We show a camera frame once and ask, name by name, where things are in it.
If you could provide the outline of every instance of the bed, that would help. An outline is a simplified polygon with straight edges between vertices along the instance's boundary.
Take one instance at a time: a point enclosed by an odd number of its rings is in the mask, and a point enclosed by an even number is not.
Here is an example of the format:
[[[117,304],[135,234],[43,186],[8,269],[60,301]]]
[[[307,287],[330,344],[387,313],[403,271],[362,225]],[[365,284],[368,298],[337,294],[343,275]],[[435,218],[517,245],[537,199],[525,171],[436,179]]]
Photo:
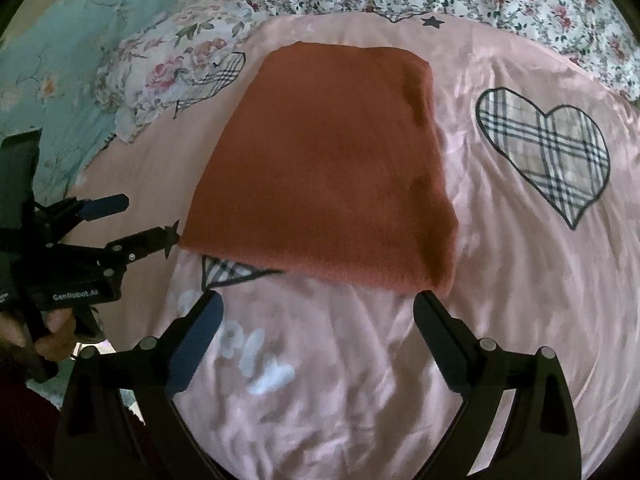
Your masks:
[[[463,317],[477,335],[494,335],[501,344],[504,341],[504,348],[529,352],[550,340],[558,350],[577,404],[578,426],[583,439],[583,476],[590,475],[604,460],[629,424],[640,400],[637,394],[640,379],[634,357],[638,349],[638,302],[632,291],[637,262],[630,256],[636,243],[630,233],[638,209],[630,191],[618,194],[610,191],[611,183],[633,175],[637,147],[630,132],[638,126],[639,113],[631,102],[640,96],[640,57],[636,40],[611,0],[146,0],[141,7],[131,0],[56,0],[46,2],[42,8],[46,10],[35,24],[27,27],[23,23],[20,30],[16,28],[18,24],[13,23],[14,28],[10,27],[4,36],[0,62],[10,70],[4,72],[3,69],[0,76],[2,133],[18,133],[32,126],[44,127],[44,156],[41,156],[34,186],[36,198],[43,202],[52,202],[69,191],[79,196],[93,196],[121,192],[124,187],[134,204],[127,216],[104,224],[99,233],[93,225],[79,228],[70,240],[74,243],[100,244],[108,238],[128,234],[131,229],[150,227],[150,222],[153,225],[163,221],[172,224],[174,217],[186,217],[189,191],[182,199],[175,199],[177,202],[170,201],[171,206],[164,209],[161,203],[168,193],[167,186],[175,186],[173,194],[178,196],[184,194],[184,190],[195,188],[199,177],[195,168],[202,170],[214,151],[222,132],[220,124],[228,121],[242,92],[257,73],[260,61],[269,52],[294,40],[354,46],[388,44],[420,52],[419,56],[433,64],[434,53],[442,59],[449,55],[442,47],[438,50],[439,44],[463,43],[460,38],[470,34],[478,48],[495,41],[511,46],[510,53],[502,49],[502,57],[495,58],[498,61],[493,76],[482,76],[488,86],[522,86],[524,83],[514,74],[523,72],[521,67],[532,63],[531,60],[535,60],[537,71],[533,72],[537,75],[527,77],[535,79],[537,88],[551,88],[549,75],[557,77],[559,91],[566,91],[562,94],[562,102],[571,102],[586,110],[605,137],[607,134],[612,136],[614,140],[607,138],[604,151],[612,161],[617,161],[608,163],[611,178],[608,173],[606,178],[603,176],[595,194],[599,198],[599,192],[607,189],[607,184],[609,191],[608,194],[603,192],[602,199],[595,205],[559,212],[556,203],[555,209],[540,213],[537,218],[551,224],[561,217],[568,232],[578,234],[580,229],[590,229],[580,236],[599,232],[604,240],[597,251],[581,253],[577,264],[572,263],[566,253],[551,249],[549,253],[542,251],[538,256],[532,256],[534,260],[536,257],[544,260],[553,253],[555,256],[547,261],[564,262],[575,276],[584,279],[581,282],[576,278],[580,292],[578,296],[571,296],[569,282],[563,285],[564,296],[559,303],[564,314],[559,314],[545,306],[557,300],[540,292],[545,287],[558,290],[554,289],[553,280],[542,278],[541,269],[534,272],[533,267],[527,267],[526,275],[539,286],[538,292],[527,288],[527,292],[535,296],[529,303],[536,310],[530,317],[518,318],[517,310],[509,307],[513,298],[508,290],[492,296],[485,290],[486,283],[473,276],[473,269],[481,265],[475,259],[478,251],[487,248],[482,245],[482,236],[495,241],[494,246],[489,245],[494,254],[500,254],[504,261],[513,265],[516,263],[507,253],[501,252],[505,247],[496,241],[498,234],[488,234],[492,230],[485,223],[488,218],[479,213],[478,196],[462,191],[466,189],[470,175],[477,178],[485,175],[472,173],[475,167],[468,161],[469,153],[475,153],[473,150],[481,141],[486,142],[483,139],[492,136],[486,120],[484,123],[482,120],[471,122],[476,119],[476,113],[481,114],[484,109],[479,92],[482,85],[474,86],[478,95],[473,102],[467,103],[450,98],[457,92],[457,87],[449,82],[442,85],[447,91],[442,91],[436,99],[439,124],[447,131],[458,132],[444,148],[449,165],[447,191],[461,225],[472,226],[480,222],[485,230],[482,231],[484,235],[474,230],[465,231],[466,242],[460,252],[455,282],[462,282],[464,286],[456,288],[454,284],[449,303],[445,302],[445,305],[453,314]],[[76,20],[69,22],[69,16]],[[71,24],[62,27],[62,20]],[[495,36],[496,28],[508,32]],[[417,40],[412,40],[418,35],[424,43],[421,46],[415,44]],[[43,45],[36,41],[41,38],[50,40]],[[73,57],[68,55],[69,44],[76,50]],[[474,52],[474,48],[469,47],[470,52]],[[207,80],[209,74],[216,73],[212,64],[215,69],[226,70],[231,62],[238,63],[238,57],[234,57],[236,52],[246,53],[246,64],[243,61],[239,68],[237,64],[232,66],[236,73],[231,80],[225,84]],[[445,68],[439,70],[442,72],[436,72],[436,76],[440,74],[440,80],[444,78],[443,74],[449,74]],[[589,88],[591,98],[576,97],[572,92],[577,92],[578,87]],[[593,104],[594,96],[608,109],[601,110]],[[545,112],[555,105],[553,100],[545,98],[542,90],[532,90],[528,98]],[[202,101],[210,104],[208,113],[211,115],[202,119],[204,122],[196,127],[194,135],[203,136],[207,131],[204,126],[217,134],[197,137],[199,144],[171,139],[167,129],[176,124],[172,121],[181,121],[180,127],[189,131],[187,118],[194,121],[196,111],[205,105]],[[180,107],[180,102],[187,105]],[[462,119],[459,123],[451,122],[456,102],[463,108],[468,106],[468,126]],[[624,127],[615,126],[616,119]],[[465,136],[471,140],[461,140]],[[460,152],[461,146],[465,146],[466,152]],[[499,146],[493,146],[493,149],[503,158],[509,158],[504,150],[500,152]],[[186,158],[180,159],[177,153]],[[175,171],[169,180],[159,178],[160,168],[177,164],[169,155],[183,161],[177,168],[182,168],[188,160],[194,169]],[[494,176],[498,173],[496,168],[507,171],[505,168],[509,164],[512,169],[522,169],[513,159],[504,160],[506,166],[501,167],[500,162],[493,159],[488,162],[484,156],[486,154],[479,158],[485,161],[487,168],[495,170]],[[516,187],[525,192],[523,185],[516,184]],[[540,186],[537,193],[542,193]],[[629,205],[616,209],[616,204],[623,202],[623,196]],[[545,198],[552,205],[553,199]],[[606,218],[604,223],[589,218],[588,215],[593,216],[595,211]],[[622,213],[622,218],[628,221],[620,222],[607,212]],[[521,221],[527,224],[530,220],[523,218]],[[529,230],[527,227],[523,231],[526,235],[521,249],[533,254],[536,253],[533,250],[536,242]],[[565,235],[554,237],[554,233],[549,234],[559,247],[572,250],[572,246],[565,243]],[[590,266],[596,265],[594,255],[598,251],[615,253],[612,257],[620,268],[617,274],[609,277],[612,281],[602,290],[586,284],[595,276]],[[140,262],[140,268],[127,275],[130,282],[147,280],[164,285],[144,290],[144,294],[137,290],[139,287],[126,285],[124,300],[100,309],[106,332],[115,349],[130,348],[145,335],[161,333],[171,319],[184,314],[203,287],[215,286],[223,291],[233,316],[226,319],[223,336],[218,338],[209,360],[202,367],[199,386],[180,399],[178,407],[201,445],[239,477],[288,478],[297,474],[305,478],[325,478],[332,474],[333,468],[344,478],[359,478],[362,471],[379,467],[388,468],[384,470],[391,475],[402,476],[424,462],[426,457],[422,454],[428,456],[428,450],[433,449],[434,442],[444,432],[457,405],[447,397],[433,361],[429,361],[428,356],[418,360],[410,357],[412,349],[417,351],[414,346],[417,342],[415,334],[408,331],[406,297],[356,285],[328,284],[295,272],[281,274],[266,270],[215,258],[203,259],[200,254],[185,250],[175,251],[167,263]],[[498,276],[491,274],[485,279],[498,280]],[[593,306],[588,301],[588,297],[591,294],[604,301],[600,294],[610,292],[616,283],[620,293],[612,302],[615,305],[611,306],[615,314],[607,317],[600,306]],[[300,320],[289,319],[287,331],[284,331],[268,324],[268,319],[278,312],[279,301],[286,302],[288,316],[293,316],[296,304],[306,305],[310,314],[302,324],[298,324]],[[362,311],[354,309],[343,319],[331,317],[337,316],[338,311],[332,311],[329,320],[322,317],[319,305],[340,302],[359,302],[366,308]],[[262,317],[248,316],[241,307],[245,304],[252,305],[257,312],[264,309]],[[585,306],[584,312],[579,308],[581,304],[589,305],[588,308]],[[373,311],[386,314],[371,317]],[[596,325],[580,321],[582,315]],[[343,327],[338,327],[339,330],[334,327],[332,350],[327,350],[340,355],[344,351],[341,348],[355,351],[347,343],[348,335],[356,333],[367,318],[371,326],[369,335],[360,338],[358,344],[369,348],[370,355],[375,357],[375,366],[367,368],[366,363],[353,357],[347,359],[344,355],[333,361],[341,364],[338,370],[341,366],[342,375],[352,382],[347,383],[346,389],[344,385],[342,389],[336,386],[332,391],[336,411],[325,413],[321,409],[321,397],[311,391],[310,384],[316,388],[318,384],[308,376],[304,387],[305,374],[301,371],[305,370],[303,361],[322,363],[322,359],[319,354],[313,354],[294,362],[293,354],[304,355],[300,351],[304,338],[290,334],[311,324],[333,326],[340,322]],[[566,334],[572,331],[570,327],[579,341],[573,349],[562,344]],[[268,333],[267,339],[271,338],[268,344],[264,342],[265,333]],[[373,350],[372,340],[380,343]],[[612,342],[609,349],[606,348],[607,341]],[[315,342],[314,345],[315,352],[321,352],[321,344]],[[610,369],[614,364],[619,370],[606,373],[607,367]],[[327,383],[337,384],[332,375],[335,370],[326,366],[324,372],[318,373]],[[231,372],[233,369],[237,375],[236,368],[240,372],[237,377]],[[412,379],[414,372],[417,379]],[[352,392],[354,385],[359,384],[358,380],[365,385],[361,395]],[[376,381],[384,387],[374,387]],[[235,388],[240,388],[242,395]],[[418,425],[398,415],[398,405],[406,398],[403,396],[416,391],[412,388],[421,391],[425,399],[422,410],[414,413],[418,418],[423,417]],[[212,395],[221,403],[221,411],[209,407],[210,398],[204,392],[214,392]],[[596,414],[599,400],[604,405]],[[346,410],[343,415],[345,420],[350,420],[351,426],[335,434],[333,439],[328,438],[332,434],[328,428],[322,427],[317,433],[309,429],[315,413],[330,418],[340,410]],[[227,413],[237,413],[234,415],[237,420],[229,423]],[[426,415],[433,419],[431,424],[424,421]],[[396,418],[401,423],[395,424]],[[379,431],[390,431],[398,426],[396,431],[391,431],[388,454],[382,455],[384,464],[373,460],[367,451],[371,446],[385,443],[376,432],[378,425]],[[249,437],[242,430],[243,426],[252,427],[255,435]],[[278,436],[279,447],[272,443],[273,435]],[[336,456],[336,449],[342,450],[341,458]],[[478,468],[491,452],[491,449],[486,450]]]

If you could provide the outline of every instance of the finger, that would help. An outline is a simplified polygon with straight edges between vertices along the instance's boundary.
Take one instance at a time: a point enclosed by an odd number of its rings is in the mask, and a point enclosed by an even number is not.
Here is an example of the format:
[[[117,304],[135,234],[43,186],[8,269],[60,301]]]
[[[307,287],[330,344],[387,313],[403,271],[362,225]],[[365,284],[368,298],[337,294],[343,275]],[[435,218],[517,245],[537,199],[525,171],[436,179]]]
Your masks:
[[[61,308],[59,310],[52,310],[47,314],[47,328],[50,332],[56,333],[60,330],[67,319],[71,316],[70,308]]]
[[[22,325],[6,312],[0,312],[0,337],[17,346],[25,346],[27,344]]]
[[[34,345],[35,351],[49,360],[61,360],[68,357],[76,345],[76,319],[70,316],[55,334],[38,339]]]

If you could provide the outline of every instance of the rust-colored fabric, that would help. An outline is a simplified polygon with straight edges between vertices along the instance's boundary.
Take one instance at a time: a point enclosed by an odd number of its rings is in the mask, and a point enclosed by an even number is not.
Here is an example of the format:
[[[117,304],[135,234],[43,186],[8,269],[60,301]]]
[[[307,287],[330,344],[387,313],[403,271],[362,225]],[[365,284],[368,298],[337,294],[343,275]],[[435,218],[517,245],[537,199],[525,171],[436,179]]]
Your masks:
[[[429,64],[397,48],[295,43],[269,54],[226,125],[180,244],[447,294],[457,226]]]

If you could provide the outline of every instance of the pink blanket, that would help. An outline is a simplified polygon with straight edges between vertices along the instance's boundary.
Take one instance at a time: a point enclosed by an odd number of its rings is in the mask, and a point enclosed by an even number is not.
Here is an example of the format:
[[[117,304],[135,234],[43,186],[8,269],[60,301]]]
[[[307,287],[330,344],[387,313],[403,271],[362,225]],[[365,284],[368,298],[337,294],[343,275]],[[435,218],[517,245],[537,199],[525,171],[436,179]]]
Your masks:
[[[394,46],[430,63],[447,194],[460,222],[456,279],[444,305],[507,350],[556,350],[588,476],[639,401],[640,116],[533,42],[442,15],[270,20],[242,46],[246,64],[233,83],[175,120],[166,111],[133,145],[115,141],[95,159],[73,192],[125,192],[132,205],[80,226],[70,241],[100,244],[184,224],[262,60],[295,41]],[[168,261],[156,254],[131,266],[121,301],[100,309],[106,332],[116,349],[130,348],[187,311],[203,281],[251,272],[203,265],[185,250]],[[211,456],[245,479],[417,472],[460,400],[413,325],[411,297],[297,274],[220,291],[223,327],[176,399]],[[499,428],[474,470],[488,463],[498,437]]]

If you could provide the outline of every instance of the floral fabric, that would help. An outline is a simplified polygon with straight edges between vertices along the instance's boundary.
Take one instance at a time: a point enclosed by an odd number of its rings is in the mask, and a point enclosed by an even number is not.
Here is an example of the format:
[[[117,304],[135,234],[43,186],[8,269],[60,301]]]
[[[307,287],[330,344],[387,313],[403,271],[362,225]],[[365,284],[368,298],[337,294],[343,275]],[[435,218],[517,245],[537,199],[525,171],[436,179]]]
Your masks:
[[[98,78],[98,96],[123,106],[129,127],[139,129],[221,59],[219,50],[231,51],[267,16],[345,11],[440,12],[487,23],[551,47],[629,100],[640,98],[640,46],[612,0],[185,0],[162,34],[156,25],[111,57]],[[208,29],[220,14],[232,26]],[[174,43],[176,49],[167,48]],[[128,81],[137,66],[146,71],[142,85],[139,73]]]

